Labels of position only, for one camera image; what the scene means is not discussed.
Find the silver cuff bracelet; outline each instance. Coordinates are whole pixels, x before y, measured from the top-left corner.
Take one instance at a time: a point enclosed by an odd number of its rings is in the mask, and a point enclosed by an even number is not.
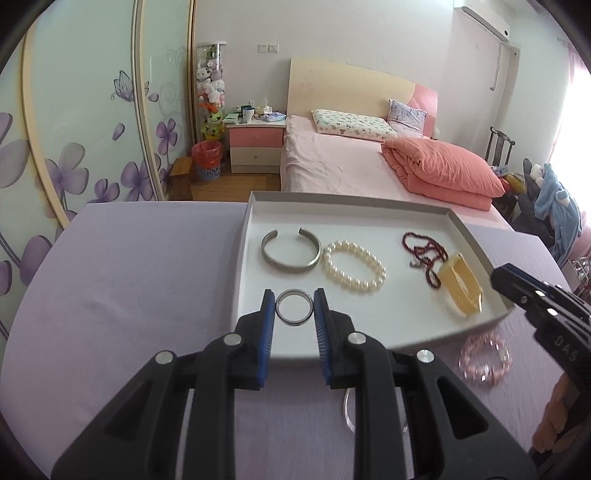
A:
[[[310,240],[317,249],[316,256],[310,262],[306,263],[305,265],[287,265],[285,263],[278,262],[274,258],[270,257],[269,254],[267,254],[267,252],[265,251],[265,247],[267,246],[267,243],[269,243],[277,236],[277,230],[273,230],[272,232],[269,232],[263,237],[261,242],[262,257],[270,266],[275,267],[276,269],[284,272],[304,273],[312,270],[318,263],[318,260],[320,260],[320,256],[322,254],[322,244],[320,243],[320,240],[318,240],[318,238],[308,230],[300,228],[299,234],[305,236],[308,240]]]

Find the metal bangle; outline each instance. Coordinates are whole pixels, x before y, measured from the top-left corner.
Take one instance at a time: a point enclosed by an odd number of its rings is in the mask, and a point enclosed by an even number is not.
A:
[[[276,269],[284,271],[284,272],[305,273],[305,272],[312,270],[316,266],[316,264],[318,263],[318,260],[320,260],[320,256],[322,254],[322,244],[320,243],[320,240],[318,240],[318,237],[315,236],[313,233],[309,232],[308,230],[300,228],[299,234],[305,236],[308,240],[310,240],[317,249],[316,256],[310,262],[308,262],[306,265],[288,265],[288,264],[285,264],[282,262],[278,262],[273,257],[269,256],[269,254],[265,250],[265,247],[267,246],[267,243],[269,243],[271,240],[273,240],[277,236],[277,230],[273,230],[272,232],[269,232],[268,234],[266,234],[262,238],[262,242],[261,242],[262,257],[265,259],[265,261],[270,266],[275,267]]]
[[[308,305],[310,306],[310,310],[308,311],[306,316],[300,320],[286,319],[279,311],[279,305],[281,304],[281,302],[284,299],[286,299],[287,297],[291,297],[292,295],[297,295],[299,297],[302,297],[305,301],[308,302]],[[281,319],[281,321],[283,323],[285,323],[286,325],[289,325],[290,327],[299,327],[300,325],[305,324],[305,322],[307,322],[308,319],[312,316],[312,312],[314,311],[314,302],[312,301],[312,297],[310,297],[305,291],[298,290],[297,288],[292,288],[290,290],[286,290],[286,291],[282,292],[277,297],[277,301],[275,302],[275,311],[277,312],[278,317]]]

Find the drawer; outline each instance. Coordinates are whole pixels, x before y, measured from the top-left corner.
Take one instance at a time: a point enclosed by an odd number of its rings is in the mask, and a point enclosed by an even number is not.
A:
[[[232,167],[237,165],[279,166],[280,159],[280,148],[235,147],[230,149]]]
[[[230,132],[231,147],[283,146],[283,130],[277,127],[233,127]]]

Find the table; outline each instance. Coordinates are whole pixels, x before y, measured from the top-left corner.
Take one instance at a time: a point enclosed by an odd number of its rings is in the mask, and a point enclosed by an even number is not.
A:
[[[0,409],[49,475],[57,458],[158,351],[202,349],[229,330],[245,204],[130,202],[85,207],[47,255],[13,324]],[[566,285],[541,241],[470,226],[494,265]],[[514,363],[475,393],[524,448],[560,368],[514,311],[499,327]],[[434,349],[455,368],[460,344]],[[260,392],[236,392],[236,474],[261,480],[350,478],[353,434],[342,391],[316,366],[272,367]]]

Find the white pillow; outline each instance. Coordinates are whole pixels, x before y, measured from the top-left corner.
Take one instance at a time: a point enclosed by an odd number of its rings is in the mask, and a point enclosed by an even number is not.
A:
[[[390,100],[388,125],[399,137],[422,138],[427,112]]]
[[[341,135],[377,142],[398,138],[386,120],[375,116],[318,109],[312,111],[312,117],[319,134]]]

